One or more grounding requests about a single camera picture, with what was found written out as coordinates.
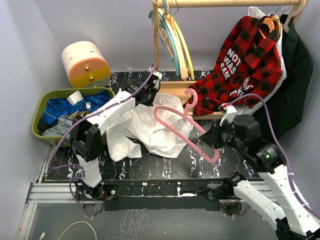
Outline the pink hanger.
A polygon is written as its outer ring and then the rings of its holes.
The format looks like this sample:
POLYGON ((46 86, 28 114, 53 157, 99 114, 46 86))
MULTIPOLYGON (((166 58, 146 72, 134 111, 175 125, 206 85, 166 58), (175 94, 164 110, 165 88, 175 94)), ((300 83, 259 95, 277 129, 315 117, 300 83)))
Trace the pink hanger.
POLYGON ((198 102, 198 95, 194 89, 188 88, 185 92, 191 94, 191 103, 186 104, 184 107, 177 100, 174 101, 176 106, 165 100, 168 94, 160 94, 159 100, 156 100, 157 105, 153 108, 153 115, 157 123, 162 125, 164 133, 161 134, 165 140, 176 147, 176 150, 181 152, 187 145, 194 151, 200 154, 203 159, 211 164, 217 162, 220 158, 220 152, 217 149, 210 148, 213 151, 210 155, 200 149, 196 144, 189 140, 190 133, 193 127, 199 128, 192 117, 188 116, 189 109, 192 109, 198 102))

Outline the white shirt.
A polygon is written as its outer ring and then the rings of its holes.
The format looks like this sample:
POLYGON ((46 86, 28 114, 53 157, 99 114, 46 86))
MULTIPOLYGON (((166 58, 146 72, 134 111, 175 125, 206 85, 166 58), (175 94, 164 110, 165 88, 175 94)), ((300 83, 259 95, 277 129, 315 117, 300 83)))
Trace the white shirt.
POLYGON ((131 139, 139 140, 151 154, 173 159, 179 156, 187 143, 155 119, 157 106, 184 111, 178 97, 157 93, 153 106, 139 104, 124 113, 106 129, 107 148, 114 162, 142 157, 141 145, 131 139))

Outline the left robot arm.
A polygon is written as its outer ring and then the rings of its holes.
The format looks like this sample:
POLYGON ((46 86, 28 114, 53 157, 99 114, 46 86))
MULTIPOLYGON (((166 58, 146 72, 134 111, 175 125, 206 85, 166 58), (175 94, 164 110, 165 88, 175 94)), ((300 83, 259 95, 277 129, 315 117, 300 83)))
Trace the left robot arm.
POLYGON ((159 71, 144 71, 139 79, 129 82, 98 110, 73 120, 70 131, 70 146, 84 176, 75 182, 76 189, 87 198, 98 200, 103 195, 99 156, 103 151, 103 135, 106 129, 126 112, 139 104, 151 106, 160 89, 163 74, 159 71))

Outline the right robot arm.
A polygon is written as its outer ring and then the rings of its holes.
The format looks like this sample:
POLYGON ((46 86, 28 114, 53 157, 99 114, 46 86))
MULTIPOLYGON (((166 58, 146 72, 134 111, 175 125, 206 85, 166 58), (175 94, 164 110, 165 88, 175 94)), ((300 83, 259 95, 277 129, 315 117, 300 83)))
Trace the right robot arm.
POLYGON ((223 194, 247 202, 274 229, 279 240, 317 240, 320 220, 307 203, 298 200, 300 191, 290 184, 290 173, 284 154, 275 144, 262 138, 260 125, 251 115, 237 115, 232 123, 214 121, 200 139, 212 148, 231 147, 240 151, 245 160, 265 181, 276 202, 256 190, 239 172, 223 179, 223 194))

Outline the yellow hanger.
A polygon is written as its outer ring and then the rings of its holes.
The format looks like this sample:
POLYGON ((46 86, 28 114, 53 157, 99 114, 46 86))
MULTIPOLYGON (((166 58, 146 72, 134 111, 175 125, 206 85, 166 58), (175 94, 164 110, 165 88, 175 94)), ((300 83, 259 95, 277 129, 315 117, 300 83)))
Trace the yellow hanger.
POLYGON ((183 79, 182 80, 183 81, 187 81, 188 79, 194 80, 195 74, 194 74, 193 63, 192 63, 192 59, 190 56, 190 52, 189 52, 185 37, 173 16, 166 13, 165 20, 166 20, 166 23, 169 25, 169 29, 173 36, 173 40, 174 40, 177 54, 179 57, 179 65, 180 67, 186 68, 188 73, 188 78, 186 80, 183 80, 183 79))

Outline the red plaid shirt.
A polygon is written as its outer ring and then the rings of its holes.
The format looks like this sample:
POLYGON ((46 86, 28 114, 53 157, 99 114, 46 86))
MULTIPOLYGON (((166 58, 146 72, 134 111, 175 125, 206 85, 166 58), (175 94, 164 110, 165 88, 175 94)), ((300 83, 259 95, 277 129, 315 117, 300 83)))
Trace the red plaid shirt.
POLYGON ((261 90, 259 81, 265 74, 254 80, 252 74, 258 63, 276 44, 276 32, 257 40, 263 19, 242 17, 233 27, 220 49, 212 72, 190 86, 197 93, 193 108, 196 117, 218 111, 223 103, 230 103, 245 94, 256 94, 261 98, 268 93, 261 90))

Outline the orange wooden hanger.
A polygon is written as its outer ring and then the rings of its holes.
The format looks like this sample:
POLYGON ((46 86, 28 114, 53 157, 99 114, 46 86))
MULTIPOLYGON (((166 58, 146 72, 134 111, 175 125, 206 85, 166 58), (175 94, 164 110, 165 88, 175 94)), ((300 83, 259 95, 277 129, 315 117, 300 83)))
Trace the orange wooden hanger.
POLYGON ((282 44, 282 26, 279 17, 277 17, 275 13, 271 16, 265 16, 261 22, 261 25, 266 26, 265 31, 262 31, 260 27, 258 28, 258 32, 260 33, 261 37, 265 40, 272 32, 275 31, 276 38, 274 41, 277 49, 280 49, 282 44))

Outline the cream wooden hanger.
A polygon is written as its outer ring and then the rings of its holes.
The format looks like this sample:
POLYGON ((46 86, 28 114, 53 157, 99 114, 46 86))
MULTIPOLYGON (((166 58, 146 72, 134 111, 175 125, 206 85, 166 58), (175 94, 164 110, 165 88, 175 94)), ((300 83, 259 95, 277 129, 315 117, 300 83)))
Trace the cream wooden hanger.
POLYGON ((290 28, 290 22, 293 20, 296 23, 302 14, 303 10, 305 9, 308 0, 301 0, 298 6, 293 6, 285 20, 285 23, 282 25, 283 30, 288 33, 290 28))

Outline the wooden clothes rack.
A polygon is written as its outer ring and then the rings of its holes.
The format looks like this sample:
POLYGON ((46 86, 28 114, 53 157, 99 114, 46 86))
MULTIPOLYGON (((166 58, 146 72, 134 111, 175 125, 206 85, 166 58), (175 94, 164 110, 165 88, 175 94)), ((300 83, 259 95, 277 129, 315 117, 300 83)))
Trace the wooden clothes rack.
MULTIPOLYGON (((215 7, 261 7, 261 6, 289 6, 297 7, 300 0, 157 0, 160 9, 180 9, 180 8, 215 8, 215 7)), ((163 81, 160 92, 178 97, 185 103, 187 95, 185 91, 196 81, 163 81)))

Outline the round pastel drawer cabinet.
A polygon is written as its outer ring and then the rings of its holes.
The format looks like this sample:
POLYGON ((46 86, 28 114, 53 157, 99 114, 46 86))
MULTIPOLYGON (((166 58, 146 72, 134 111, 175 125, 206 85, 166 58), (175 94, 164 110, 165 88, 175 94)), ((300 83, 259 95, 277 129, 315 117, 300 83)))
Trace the round pastel drawer cabinet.
POLYGON ((61 60, 73 88, 105 87, 111 80, 111 69, 98 47, 90 41, 68 45, 61 60))

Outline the black garment on rack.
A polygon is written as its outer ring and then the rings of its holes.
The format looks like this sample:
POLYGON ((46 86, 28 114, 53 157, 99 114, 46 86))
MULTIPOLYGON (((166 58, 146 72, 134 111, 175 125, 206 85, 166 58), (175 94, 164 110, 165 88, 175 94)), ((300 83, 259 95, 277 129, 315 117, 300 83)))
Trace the black garment on rack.
POLYGON ((287 78, 266 102, 275 137, 279 139, 297 126, 303 117, 304 105, 314 70, 312 56, 297 33, 294 21, 282 37, 282 56, 287 78))

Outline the grey garment in basket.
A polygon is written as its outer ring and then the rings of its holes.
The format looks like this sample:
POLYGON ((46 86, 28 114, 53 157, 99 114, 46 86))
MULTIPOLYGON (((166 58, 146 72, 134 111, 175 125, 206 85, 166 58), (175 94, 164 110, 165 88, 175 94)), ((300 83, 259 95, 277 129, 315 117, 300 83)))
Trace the grey garment in basket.
POLYGON ((62 137, 73 124, 73 118, 68 115, 61 115, 57 119, 57 124, 47 129, 44 137, 62 137))

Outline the olive green laundry basket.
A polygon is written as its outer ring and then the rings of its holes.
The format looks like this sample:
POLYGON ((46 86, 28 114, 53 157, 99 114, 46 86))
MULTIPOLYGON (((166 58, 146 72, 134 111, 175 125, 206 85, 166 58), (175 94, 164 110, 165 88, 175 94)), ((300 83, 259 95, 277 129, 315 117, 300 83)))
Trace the olive green laundry basket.
POLYGON ((50 91, 46 93, 42 99, 39 101, 39 104, 37 106, 37 110, 33 119, 32 123, 32 133, 39 139, 47 141, 52 146, 56 146, 59 141, 61 140, 61 136, 43 136, 41 133, 43 133, 45 130, 52 127, 55 123, 58 122, 58 119, 52 124, 49 125, 47 123, 42 122, 42 115, 44 111, 47 108, 47 103, 50 99, 53 98, 64 98, 67 99, 70 95, 73 93, 79 91, 82 97, 85 95, 95 95, 98 94, 100 91, 108 91, 111 95, 111 98, 113 98, 116 94, 114 91, 108 87, 84 87, 84 88, 66 88, 66 89, 57 89, 50 91))

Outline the blue garment in basket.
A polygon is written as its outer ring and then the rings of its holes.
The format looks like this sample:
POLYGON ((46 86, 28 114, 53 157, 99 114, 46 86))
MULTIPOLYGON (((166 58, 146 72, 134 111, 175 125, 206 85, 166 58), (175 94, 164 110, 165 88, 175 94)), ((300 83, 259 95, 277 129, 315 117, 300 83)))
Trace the blue garment in basket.
POLYGON ((47 107, 42 114, 43 123, 52 125, 60 116, 71 116, 76 112, 94 112, 106 104, 112 97, 107 90, 97 94, 85 95, 82 100, 72 105, 66 98, 52 98, 47 102, 47 107))

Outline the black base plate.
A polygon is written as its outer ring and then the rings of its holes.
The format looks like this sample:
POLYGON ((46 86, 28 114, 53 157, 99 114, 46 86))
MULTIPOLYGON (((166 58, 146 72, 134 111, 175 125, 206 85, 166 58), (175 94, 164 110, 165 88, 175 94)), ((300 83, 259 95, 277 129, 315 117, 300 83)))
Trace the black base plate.
POLYGON ((199 209, 244 215, 249 207, 224 192, 222 183, 220 179, 108 180, 100 192, 105 211, 199 209))

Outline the aluminium frame rail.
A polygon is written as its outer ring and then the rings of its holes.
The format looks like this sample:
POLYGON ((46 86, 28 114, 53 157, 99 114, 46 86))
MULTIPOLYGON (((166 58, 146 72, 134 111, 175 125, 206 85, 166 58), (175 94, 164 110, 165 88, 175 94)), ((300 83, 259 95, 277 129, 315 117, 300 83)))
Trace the aluminium frame rail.
MULTIPOLYGON (((99 158, 105 181, 118 180, 222 180, 235 171, 267 197, 272 193, 244 157, 224 148, 215 163, 208 163, 190 148, 179 158, 149 154, 110 160, 107 152, 99 158)), ((267 221, 244 202, 243 215, 226 215, 204 209, 125 209, 105 211, 102 200, 79 194, 68 180, 74 169, 41 170, 40 179, 27 194, 18 238, 20 240, 274 240, 276 234, 267 221)))

